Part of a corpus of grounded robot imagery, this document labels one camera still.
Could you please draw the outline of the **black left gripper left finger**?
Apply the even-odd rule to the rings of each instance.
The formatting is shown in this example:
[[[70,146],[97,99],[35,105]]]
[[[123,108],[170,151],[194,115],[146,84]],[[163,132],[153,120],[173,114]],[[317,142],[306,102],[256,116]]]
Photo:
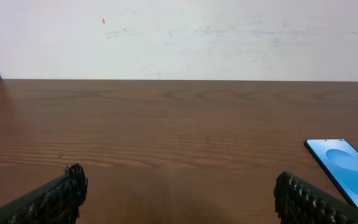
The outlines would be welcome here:
[[[1,206],[0,224],[75,223],[87,188],[83,166],[70,165],[62,176]]]

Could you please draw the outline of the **blue Galaxy smartphone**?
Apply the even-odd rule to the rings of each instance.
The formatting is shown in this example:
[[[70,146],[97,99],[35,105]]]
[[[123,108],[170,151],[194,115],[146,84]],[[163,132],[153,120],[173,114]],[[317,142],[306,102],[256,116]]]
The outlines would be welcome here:
[[[304,145],[345,200],[358,209],[358,151],[345,139],[307,139]]]

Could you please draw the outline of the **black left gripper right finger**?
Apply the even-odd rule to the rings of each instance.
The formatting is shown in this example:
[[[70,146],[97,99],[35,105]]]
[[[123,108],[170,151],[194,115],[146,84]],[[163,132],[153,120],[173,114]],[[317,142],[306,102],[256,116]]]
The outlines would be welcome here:
[[[273,195],[281,224],[358,224],[358,209],[289,172],[277,177]]]

